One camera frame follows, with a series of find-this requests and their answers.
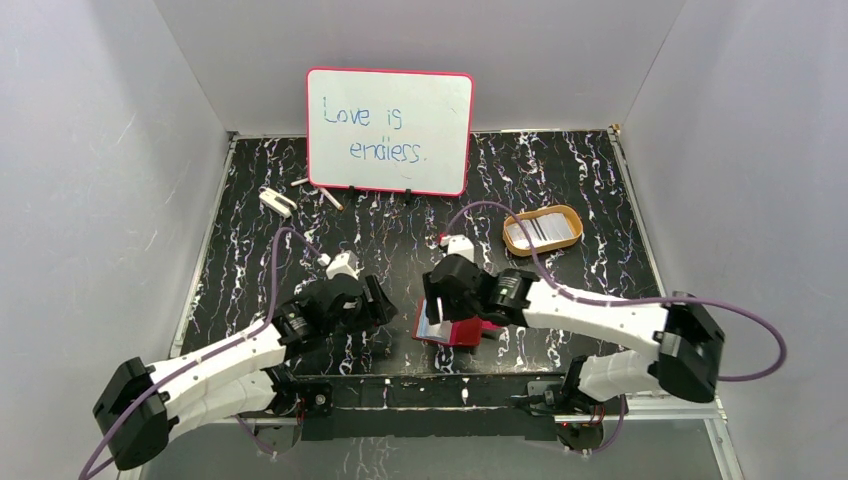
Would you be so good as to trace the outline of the white credit card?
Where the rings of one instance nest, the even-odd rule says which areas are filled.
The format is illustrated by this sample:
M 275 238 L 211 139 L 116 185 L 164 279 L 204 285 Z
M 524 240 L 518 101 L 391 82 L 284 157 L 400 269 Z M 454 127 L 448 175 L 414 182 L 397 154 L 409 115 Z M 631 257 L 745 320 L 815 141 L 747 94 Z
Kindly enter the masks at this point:
M 439 325 L 442 322 L 442 303 L 439 297 L 427 300 L 426 316 L 430 325 Z

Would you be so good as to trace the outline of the red leather card holder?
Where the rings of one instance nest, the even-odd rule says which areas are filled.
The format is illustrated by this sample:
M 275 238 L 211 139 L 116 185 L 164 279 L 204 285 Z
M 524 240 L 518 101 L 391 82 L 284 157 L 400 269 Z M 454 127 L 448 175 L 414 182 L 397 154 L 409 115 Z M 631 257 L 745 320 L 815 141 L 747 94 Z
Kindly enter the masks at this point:
M 486 335 L 494 334 L 500 329 L 499 326 L 477 317 L 459 322 L 445 321 L 430 324 L 426 316 L 426 306 L 427 302 L 422 298 L 412 331 L 412 338 L 418 341 L 450 347 L 475 348 L 480 345 Z

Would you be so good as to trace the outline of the tan oval card tray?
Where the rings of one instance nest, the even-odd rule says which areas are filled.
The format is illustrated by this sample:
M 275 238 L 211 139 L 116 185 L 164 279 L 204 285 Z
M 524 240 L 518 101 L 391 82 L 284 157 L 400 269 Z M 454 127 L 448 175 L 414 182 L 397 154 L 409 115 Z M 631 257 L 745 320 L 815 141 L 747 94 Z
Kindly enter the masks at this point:
M 520 222 L 508 217 L 503 239 L 510 253 L 519 257 L 532 255 L 530 244 L 538 254 L 564 249 L 582 239 L 584 227 L 577 212 L 567 205 L 552 205 L 517 215 Z

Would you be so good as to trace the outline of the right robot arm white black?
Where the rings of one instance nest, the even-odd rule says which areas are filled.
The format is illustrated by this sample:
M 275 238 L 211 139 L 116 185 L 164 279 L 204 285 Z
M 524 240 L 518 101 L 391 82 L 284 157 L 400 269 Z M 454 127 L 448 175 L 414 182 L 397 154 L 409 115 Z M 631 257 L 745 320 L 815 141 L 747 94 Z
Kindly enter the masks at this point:
M 490 274 L 458 254 L 424 273 L 422 283 L 432 324 L 478 318 L 621 346 L 615 354 L 572 360 L 553 399 L 577 414 L 642 391 L 662 390 L 693 403 L 715 397 L 725 335 L 693 297 L 641 304 L 550 285 L 526 270 Z

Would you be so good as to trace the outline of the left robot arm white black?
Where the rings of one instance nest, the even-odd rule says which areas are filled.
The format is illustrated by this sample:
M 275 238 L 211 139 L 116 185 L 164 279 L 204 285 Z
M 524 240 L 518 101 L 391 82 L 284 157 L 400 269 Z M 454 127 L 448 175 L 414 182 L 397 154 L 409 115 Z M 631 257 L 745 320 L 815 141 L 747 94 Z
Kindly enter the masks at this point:
M 137 468 L 177 437 L 251 412 L 326 413 L 332 389 L 278 372 L 326 339 L 369 331 L 397 314 L 376 276 L 340 274 L 279 301 L 270 320 L 202 349 L 146 365 L 134 357 L 116 369 L 94 408 L 109 464 Z

